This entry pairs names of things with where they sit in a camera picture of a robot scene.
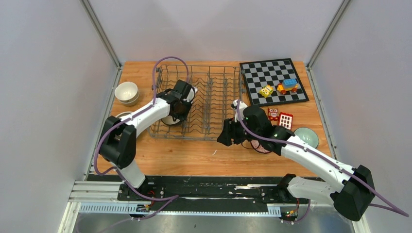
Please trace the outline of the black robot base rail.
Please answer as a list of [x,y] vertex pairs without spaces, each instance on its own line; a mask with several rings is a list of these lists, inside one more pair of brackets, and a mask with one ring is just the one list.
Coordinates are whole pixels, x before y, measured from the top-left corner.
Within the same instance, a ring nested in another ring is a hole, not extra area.
[[147,176],[134,192],[121,184],[117,199],[144,201],[151,198],[152,210],[159,209],[165,198],[177,196],[166,211],[178,212],[258,212],[268,210],[268,204],[294,207],[296,204],[333,206],[332,201],[297,200],[286,194],[282,177],[226,177],[226,176]]

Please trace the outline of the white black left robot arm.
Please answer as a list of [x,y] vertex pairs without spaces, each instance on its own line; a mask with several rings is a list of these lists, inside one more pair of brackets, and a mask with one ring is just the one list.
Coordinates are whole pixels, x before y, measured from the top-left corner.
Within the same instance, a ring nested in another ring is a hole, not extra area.
[[174,88],[156,94],[154,100],[131,114],[106,119],[97,154],[114,165],[131,185],[130,194],[136,200],[144,200],[149,194],[148,186],[143,184],[145,175],[135,162],[138,136],[161,119],[167,125],[184,122],[197,92],[196,87],[178,80]]

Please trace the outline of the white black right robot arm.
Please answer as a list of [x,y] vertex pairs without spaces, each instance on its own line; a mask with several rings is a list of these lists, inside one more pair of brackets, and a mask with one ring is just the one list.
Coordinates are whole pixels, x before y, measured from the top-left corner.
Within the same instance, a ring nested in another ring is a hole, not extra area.
[[322,179],[319,182],[285,175],[277,190],[282,202],[304,198],[327,203],[349,220],[362,218],[375,197],[370,169],[363,165],[355,168],[325,155],[291,130],[272,125],[265,111],[256,105],[235,100],[231,107],[235,116],[224,120],[217,142],[231,146],[245,140],[257,141],[266,151],[293,160]]

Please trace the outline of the dark blue floral bowl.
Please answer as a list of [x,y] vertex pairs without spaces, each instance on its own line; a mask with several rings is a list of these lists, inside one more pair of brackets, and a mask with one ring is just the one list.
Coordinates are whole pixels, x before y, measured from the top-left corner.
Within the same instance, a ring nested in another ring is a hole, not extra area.
[[170,114],[161,119],[166,125],[175,125],[187,119],[191,106],[194,102],[197,89],[193,86],[187,88],[182,93],[175,90],[168,92],[168,99],[171,99]]

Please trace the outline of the mint green leaf bowl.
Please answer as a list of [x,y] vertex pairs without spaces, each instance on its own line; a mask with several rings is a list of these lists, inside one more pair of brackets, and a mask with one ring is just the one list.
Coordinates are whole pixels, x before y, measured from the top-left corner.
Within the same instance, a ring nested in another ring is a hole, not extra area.
[[310,128],[298,128],[294,131],[294,134],[298,136],[301,140],[303,140],[305,143],[312,146],[313,148],[317,148],[319,145],[318,135],[315,133],[315,131],[313,131]]

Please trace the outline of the teal bowl with orange flower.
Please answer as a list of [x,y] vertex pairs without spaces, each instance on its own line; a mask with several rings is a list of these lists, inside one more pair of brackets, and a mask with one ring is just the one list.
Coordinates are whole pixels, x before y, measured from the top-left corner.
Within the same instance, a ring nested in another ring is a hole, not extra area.
[[131,113],[132,113],[131,111],[125,111],[125,112],[122,112],[122,113],[117,114],[116,117],[117,117],[117,118],[121,118],[121,117],[127,116],[127,115],[129,115],[129,114],[131,114]]

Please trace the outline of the beige bowl with flower sprig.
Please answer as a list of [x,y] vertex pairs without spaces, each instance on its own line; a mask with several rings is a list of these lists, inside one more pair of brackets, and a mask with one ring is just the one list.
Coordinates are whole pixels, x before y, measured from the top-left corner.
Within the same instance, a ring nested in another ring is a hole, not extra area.
[[119,101],[131,101],[139,94],[138,86],[133,82],[124,82],[115,89],[115,97]]

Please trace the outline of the blue white zigzag bowl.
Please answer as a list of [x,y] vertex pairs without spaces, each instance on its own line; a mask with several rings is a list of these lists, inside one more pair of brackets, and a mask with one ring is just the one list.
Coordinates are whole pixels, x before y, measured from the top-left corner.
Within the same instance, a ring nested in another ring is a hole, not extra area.
[[250,141],[251,147],[254,151],[260,154],[269,154],[271,151],[266,150],[258,140]]

